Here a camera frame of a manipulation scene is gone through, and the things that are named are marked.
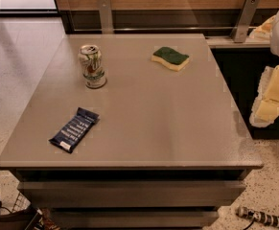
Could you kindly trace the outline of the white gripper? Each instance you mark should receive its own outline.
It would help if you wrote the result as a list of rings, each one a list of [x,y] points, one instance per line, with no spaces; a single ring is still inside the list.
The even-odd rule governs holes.
[[[270,50],[279,57],[279,11],[255,28],[249,37],[261,40],[270,37]],[[267,127],[279,117],[279,65],[265,68],[257,92],[249,122],[253,127]]]

